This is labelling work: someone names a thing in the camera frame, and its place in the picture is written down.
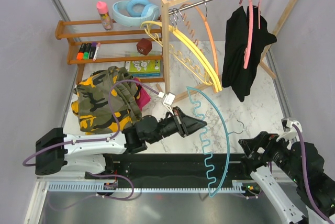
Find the pink trousers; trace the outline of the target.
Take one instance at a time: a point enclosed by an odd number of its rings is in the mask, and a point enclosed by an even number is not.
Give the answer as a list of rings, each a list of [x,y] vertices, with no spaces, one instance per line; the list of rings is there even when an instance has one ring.
[[[151,100],[151,97],[145,90],[142,84],[136,83],[137,86],[137,92],[136,92],[136,103],[139,106],[139,109],[142,111],[143,107],[148,104]]]

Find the black trousers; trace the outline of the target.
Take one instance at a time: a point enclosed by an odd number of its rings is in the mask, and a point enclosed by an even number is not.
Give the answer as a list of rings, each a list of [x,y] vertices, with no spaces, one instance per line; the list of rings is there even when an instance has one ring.
[[[222,86],[232,87],[240,102],[250,95],[261,54],[268,45],[277,42],[277,37],[267,29],[267,21],[253,6],[253,35],[248,67],[243,68],[244,52],[248,43],[249,10],[239,7],[226,24],[225,57],[222,72]]]

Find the pink hanger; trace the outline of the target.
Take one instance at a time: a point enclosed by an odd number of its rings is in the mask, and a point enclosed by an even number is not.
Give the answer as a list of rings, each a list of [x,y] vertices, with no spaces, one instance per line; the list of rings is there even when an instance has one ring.
[[[261,29],[261,24],[260,24],[260,5],[261,1],[258,1],[258,29]],[[247,69],[248,64],[249,64],[249,59],[250,59],[250,54],[251,54],[251,46],[252,46],[252,37],[253,37],[253,20],[254,20],[254,12],[253,12],[253,0],[248,0],[249,2],[249,25],[248,25],[248,40],[247,40],[247,46],[244,51],[244,64],[243,68]]]

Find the camouflage yellow trousers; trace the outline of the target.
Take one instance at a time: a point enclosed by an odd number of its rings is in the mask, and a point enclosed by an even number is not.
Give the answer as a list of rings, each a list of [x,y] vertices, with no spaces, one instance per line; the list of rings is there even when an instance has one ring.
[[[71,109],[87,134],[104,134],[131,127],[142,118],[136,103],[137,86],[125,67],[110,66],[81,81]]]

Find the orange hanger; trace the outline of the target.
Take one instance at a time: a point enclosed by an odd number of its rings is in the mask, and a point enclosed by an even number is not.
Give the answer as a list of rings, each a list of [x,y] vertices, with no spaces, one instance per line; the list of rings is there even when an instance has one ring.
[[[197,12],[199,13],[204,26],[206,28],[207,31],[207,35],[209,38],[209,42],[210,42],[210,46],[211,46],[211,50],[212,50],[212,55],[213,55],[213,61],[214,61],[214,70],[216,72],[217,75],[219,75],[219,70],[218,70],[218,58],[217,58],[217,51],[216,51],[216,46],[215,46],[215,41],[213,38],[213,34],[211,31],[211,28],[209,26],[208,20],[207,20],[207,15],[204,15],[204,13],[200,10],[200,8],[198,8],[197,6],[195,7],[195,9],[197,10]],[[186,12],[182,13],[182,20],[184,22],[185,27],[187,28],[187,31],[191,37],[191,41],[198,46],[199,44],[199,40],[197,38],[194,38],[195,36],[195,31],[191,28],[191,22],[190,20],[187,18],[187,14]]]

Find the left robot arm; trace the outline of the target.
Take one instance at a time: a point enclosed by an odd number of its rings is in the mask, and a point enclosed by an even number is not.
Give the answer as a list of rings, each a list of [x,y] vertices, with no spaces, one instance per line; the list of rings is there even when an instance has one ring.
[[[179,107],[167,112],[165,118],[147,115],[117,135],[64,134],[63,128],[53,128],[36,142],[35,174],[50,176],[65,172],[90,172],[111,178],[115,166],[109,154],[135,154],[175,133],[189,136],[207,126],[204,120],[184,114]]]

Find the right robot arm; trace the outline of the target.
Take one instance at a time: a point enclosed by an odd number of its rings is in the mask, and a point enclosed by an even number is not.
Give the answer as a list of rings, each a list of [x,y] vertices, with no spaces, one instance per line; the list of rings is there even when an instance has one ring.
[[[289,145],[279,135],[262,131],[253,139],[240,139],[239,145],[244,151],[239,167],[241,175],[260,186],[281,223],[334,223],[334,180],[324,172],[325,160],[314,144]],[[267,165],[269,162],[275,163],[296,184],[307,215],[279,186]]]

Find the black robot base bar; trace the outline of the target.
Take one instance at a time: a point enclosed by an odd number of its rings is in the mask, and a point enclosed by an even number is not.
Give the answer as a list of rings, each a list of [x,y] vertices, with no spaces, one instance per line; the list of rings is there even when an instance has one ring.
[[[210,177],[215,177],[220,182],[223,175],[225,153],[215,153],[209,160],[209,164],[215,166],[215,170],[209,172]],[[228,173],[222,187],[231,187],[232,181],[253,183],[250,175],[247,175],[241,163],[242,153],[230,155]],[[207,188],[209,180],[206,177],[208,168],[204,165],[205,155],[202,153],[144,153],[144,154],[106,154],[107,168],[102,172],[93,174],[118,174],[131,180],[135,188]],[[293,181],[273,164],[272,174],[278,183],[293,183]]]

